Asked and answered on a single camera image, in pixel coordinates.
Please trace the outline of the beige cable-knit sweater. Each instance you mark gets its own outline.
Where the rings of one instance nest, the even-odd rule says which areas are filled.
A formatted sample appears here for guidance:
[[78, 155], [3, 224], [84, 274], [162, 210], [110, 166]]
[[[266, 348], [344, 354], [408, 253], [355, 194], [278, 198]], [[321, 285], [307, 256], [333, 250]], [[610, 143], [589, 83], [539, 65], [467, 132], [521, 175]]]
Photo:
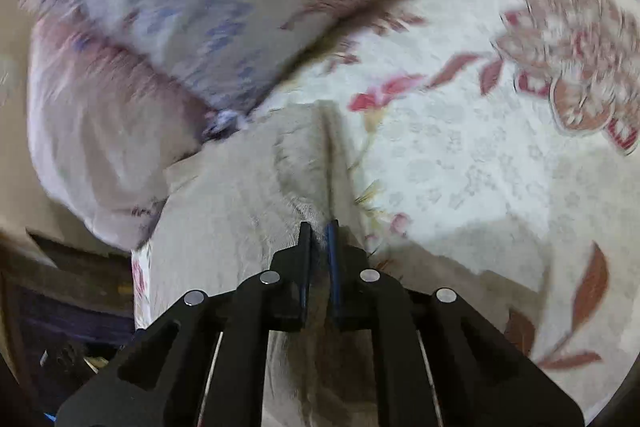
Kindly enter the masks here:
[[[358, 248], [337, 116], [328, 103], [270, 113], [222, 142], [210, 142], [167, 171], [170, 194], [151, 236], [148, 327], [188, 291], [235, 291], [267, 270], [310, 224], [308, 310], [297, 333], [269, 334], [258, 426], [382, 426], [367, 331], [340, 332], [328, 314], [331, 280], [326, 227], [337, 221]], [[410, 291], [449, 287], [502, 333], [508, 312], [454, 260], [392, 239], [370, 267]]]

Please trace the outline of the pink floral left pillow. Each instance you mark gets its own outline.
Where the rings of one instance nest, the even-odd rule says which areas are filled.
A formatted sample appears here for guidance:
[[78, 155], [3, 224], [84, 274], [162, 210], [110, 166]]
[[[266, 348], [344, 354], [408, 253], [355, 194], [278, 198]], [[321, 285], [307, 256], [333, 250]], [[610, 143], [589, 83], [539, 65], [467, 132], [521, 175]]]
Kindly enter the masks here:
[[201, 147], [207, 107], [140, 57], [63, 22], [32, 28], [27, 136], [44, 191], [132, 251], [168, 196], [164, 171]]

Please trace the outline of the white floral bed sheet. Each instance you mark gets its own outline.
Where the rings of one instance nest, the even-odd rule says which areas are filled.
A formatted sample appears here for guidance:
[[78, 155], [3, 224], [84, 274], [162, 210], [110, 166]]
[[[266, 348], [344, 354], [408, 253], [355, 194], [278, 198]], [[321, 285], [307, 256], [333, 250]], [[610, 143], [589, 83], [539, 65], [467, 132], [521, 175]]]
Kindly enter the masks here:
[[447, 286], [578, 405], [639, 353], [639, 0], [394, 0], [265, 110], [326, 101], [376, 269]]

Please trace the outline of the wooden bed frame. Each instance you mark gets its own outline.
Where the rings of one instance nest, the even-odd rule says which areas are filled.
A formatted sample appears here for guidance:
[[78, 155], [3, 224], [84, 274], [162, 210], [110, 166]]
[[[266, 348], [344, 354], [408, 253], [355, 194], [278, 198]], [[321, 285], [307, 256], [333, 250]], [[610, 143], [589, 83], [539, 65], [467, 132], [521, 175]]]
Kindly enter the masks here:
[[135, 329], [128, 254], [1, 235], [1, 356], [40, 411], [55, 417]]

